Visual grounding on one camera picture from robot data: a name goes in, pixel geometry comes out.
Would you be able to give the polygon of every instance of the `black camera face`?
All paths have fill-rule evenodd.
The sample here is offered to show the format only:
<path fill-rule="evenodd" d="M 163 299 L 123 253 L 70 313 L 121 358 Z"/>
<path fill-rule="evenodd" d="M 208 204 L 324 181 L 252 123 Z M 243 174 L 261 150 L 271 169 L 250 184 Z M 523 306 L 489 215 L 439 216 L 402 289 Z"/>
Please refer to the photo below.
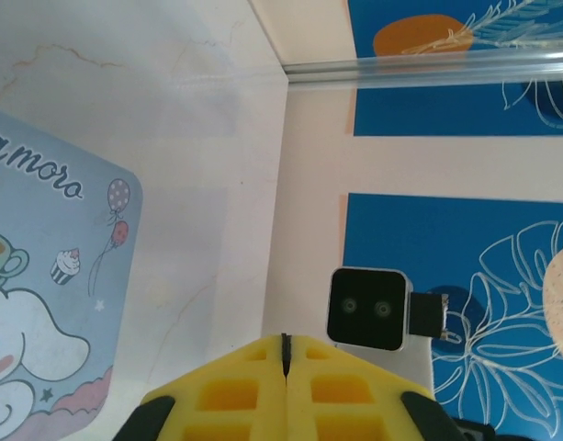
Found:
<path fill-rule="evenodd" d="M 407 289 L 405 276 L 395 271 L 338 269 L 330 289 L 328 336 L 336 343 L 400 349 Z"/>

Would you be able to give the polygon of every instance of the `balloon illustration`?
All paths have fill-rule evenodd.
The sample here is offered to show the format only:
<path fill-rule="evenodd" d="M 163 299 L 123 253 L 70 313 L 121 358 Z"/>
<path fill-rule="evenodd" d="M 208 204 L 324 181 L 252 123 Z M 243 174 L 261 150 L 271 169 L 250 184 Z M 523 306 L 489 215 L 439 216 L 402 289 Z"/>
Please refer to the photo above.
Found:
<path fill-rule="evenodd" d="M 89 297 L 96 294 L 97 275 L 106 254 L 119 248 L 128 240 L 129 225 L 122 220 L 121 213 L 128 206 L 130 196 L 130 186 L 123 179 L 114 179 L 107 188 L 107 204 L 110 209 L 108 226 L 113 226 L 114 229 L 107 240 L 104 250 L 91 266 L 87 288 Z"/>

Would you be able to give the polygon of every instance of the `blue poster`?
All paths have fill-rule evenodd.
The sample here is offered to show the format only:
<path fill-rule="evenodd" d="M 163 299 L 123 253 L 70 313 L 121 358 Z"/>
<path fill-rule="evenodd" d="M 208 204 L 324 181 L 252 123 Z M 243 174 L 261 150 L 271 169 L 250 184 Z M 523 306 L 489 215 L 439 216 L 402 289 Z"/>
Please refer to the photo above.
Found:
<path fill-rule="evenodd" d="M 449 295 L 433 340 L 449 414 L 563 440 L 563 203 L 351 194 L 343 264 Z"/>
<path fill-rule="evenodd" d="M 359 58 L 563 44 L 563 0 L 348 5 Z M 355 135 L 563 135 L 563 81 L 362 89 Z"/>
<path fill-rule="evenodd" d="M 142 191 L 0 113 L 0 441 L 56 441 L 107 396 Z"/>

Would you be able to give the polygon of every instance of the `camera lens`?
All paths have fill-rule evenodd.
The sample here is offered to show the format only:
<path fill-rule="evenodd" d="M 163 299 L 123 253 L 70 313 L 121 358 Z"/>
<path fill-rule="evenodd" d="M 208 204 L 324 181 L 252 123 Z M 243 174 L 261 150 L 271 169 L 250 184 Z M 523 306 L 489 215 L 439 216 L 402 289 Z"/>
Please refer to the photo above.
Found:
<path fill-rule="evenodd" d="M 343 301 L 343 311 L 347 314 L 352 314 L 356 311 L 356 300 L 355 299 L 345 299 Z"/>
<path fill-rule="evenodd" d="M 375 304 L 375 314 L 382 319 L 389 317 L 391 315 L 391 305 L 386 301 L 378 301 Z"/>

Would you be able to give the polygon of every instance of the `cupcake illustration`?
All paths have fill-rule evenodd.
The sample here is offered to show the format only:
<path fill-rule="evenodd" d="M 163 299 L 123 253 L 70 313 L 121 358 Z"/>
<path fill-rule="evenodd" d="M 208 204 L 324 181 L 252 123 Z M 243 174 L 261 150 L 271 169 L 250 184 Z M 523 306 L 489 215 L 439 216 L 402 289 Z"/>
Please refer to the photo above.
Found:
<path fill-rule="evenodd" d="M 51 277 L 58 285 L 66 285 L 69 280 L 79 273 L 81 263 L 79 262 L 79 249 L 61 251 L 52 266 Z"/>

